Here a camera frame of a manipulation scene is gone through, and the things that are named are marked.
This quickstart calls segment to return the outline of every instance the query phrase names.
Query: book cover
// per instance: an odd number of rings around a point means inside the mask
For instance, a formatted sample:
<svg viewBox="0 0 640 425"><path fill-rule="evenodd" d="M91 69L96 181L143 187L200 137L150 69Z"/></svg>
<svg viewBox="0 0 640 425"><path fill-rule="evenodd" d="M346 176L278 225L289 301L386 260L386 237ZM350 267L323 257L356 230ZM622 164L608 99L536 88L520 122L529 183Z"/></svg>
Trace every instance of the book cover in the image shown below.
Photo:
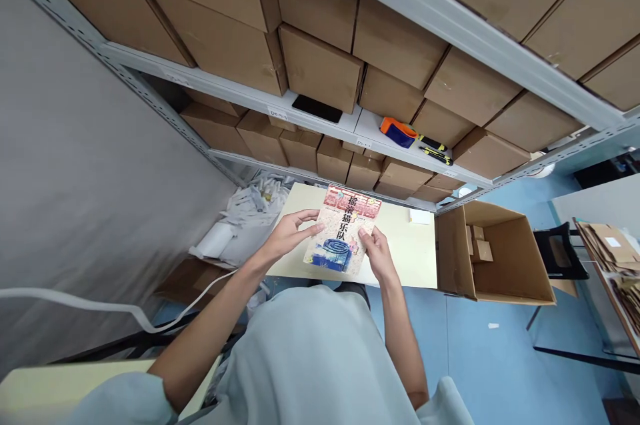
<svg viewBox="0 0 640 425"><path fill-rule="evenodd" d="M373 231L381 204L362 193L329 185L317 220L325 229L311 237L305 262L356 275L365 255L358 230Z"/></svg>

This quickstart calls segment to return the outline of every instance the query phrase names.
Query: smartphone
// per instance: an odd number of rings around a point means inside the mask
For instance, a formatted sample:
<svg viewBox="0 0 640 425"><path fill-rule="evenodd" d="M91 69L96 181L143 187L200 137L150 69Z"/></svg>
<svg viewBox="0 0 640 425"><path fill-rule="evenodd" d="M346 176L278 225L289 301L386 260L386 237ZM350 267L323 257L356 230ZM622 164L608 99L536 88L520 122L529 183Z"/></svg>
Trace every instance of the smartphone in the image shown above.
<svg viewBox="0 0 640 425"><path fill-rule="evenodd" d="M320 103L313 98L305 97L304 95L298 95L298 98L293 102L292 107L300 111L306 111L311 115L317 116L330 121L331 123L338 123L342 117L342 110L330 107L324 103Z"/></svg>

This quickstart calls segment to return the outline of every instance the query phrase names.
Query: person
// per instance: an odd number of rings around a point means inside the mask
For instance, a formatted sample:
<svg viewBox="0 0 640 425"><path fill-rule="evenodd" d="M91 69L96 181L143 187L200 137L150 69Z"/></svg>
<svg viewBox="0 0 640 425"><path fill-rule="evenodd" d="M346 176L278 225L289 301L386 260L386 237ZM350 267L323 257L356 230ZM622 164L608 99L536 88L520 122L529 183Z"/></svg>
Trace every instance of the person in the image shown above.
<svg viewBox="0 0 640 425"><path fill-rule="evenodd" d="M76 424L166 425L190 401L269 268L320 232L319 210L285 215L265 244L153 363L90 392ZM472 424L450 378L429 400L427 377L389 244L377 228L359 236L379 284L385 341L363 296L324 285L289 288L259 306L231 349L218 404L182 423Z"/></svg>

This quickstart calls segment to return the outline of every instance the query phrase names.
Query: hand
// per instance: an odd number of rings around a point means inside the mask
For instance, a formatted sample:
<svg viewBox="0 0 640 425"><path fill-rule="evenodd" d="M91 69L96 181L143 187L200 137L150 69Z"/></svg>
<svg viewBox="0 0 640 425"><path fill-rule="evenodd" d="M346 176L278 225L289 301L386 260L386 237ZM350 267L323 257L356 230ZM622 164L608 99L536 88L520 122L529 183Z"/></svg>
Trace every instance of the hand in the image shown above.
<svg viewBox="0 0 640 425"><path fill-rule="evenodd" d="M363 228L358 230L358 235L367 247L371 270L378 282L380 284L396 281L399 283L400 279L391 259L387 237L377 227L373 227L373 233L371 234L373 236L369 235Z"/></svg>
<svg viewBox="0 0 640 425"><path fill-rule="evenodd" d="M276 225L271 235L269 235L269 238L267 238L265 244L258 250L257 254L259 254L269 266L273 265L280 260L282 256L288 254L298 246L305 238L314 236L324 230L324 224L315 224L306 230L298 231L298 227L303 222L316 220L319 213L320 210L306 209L298 211L297 213L284 215L280 223Z"/></svg>

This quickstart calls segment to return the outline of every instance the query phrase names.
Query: light blue shirt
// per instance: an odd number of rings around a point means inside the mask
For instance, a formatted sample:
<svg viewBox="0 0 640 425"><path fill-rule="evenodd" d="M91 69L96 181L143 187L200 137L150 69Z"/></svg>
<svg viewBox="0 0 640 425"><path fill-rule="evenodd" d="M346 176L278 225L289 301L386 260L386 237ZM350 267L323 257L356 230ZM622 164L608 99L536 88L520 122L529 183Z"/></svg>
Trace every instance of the light blue shirt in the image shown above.
<svg viewBox="0 0 640 425"><path fill-rule="evenodd" d="M181 424L455 424L473 421L449 377L414 411L365 300L326 286L290 288L260 306L229 357L219 404ZM114 377L69 425L166 425L162 380Z"/></svg>

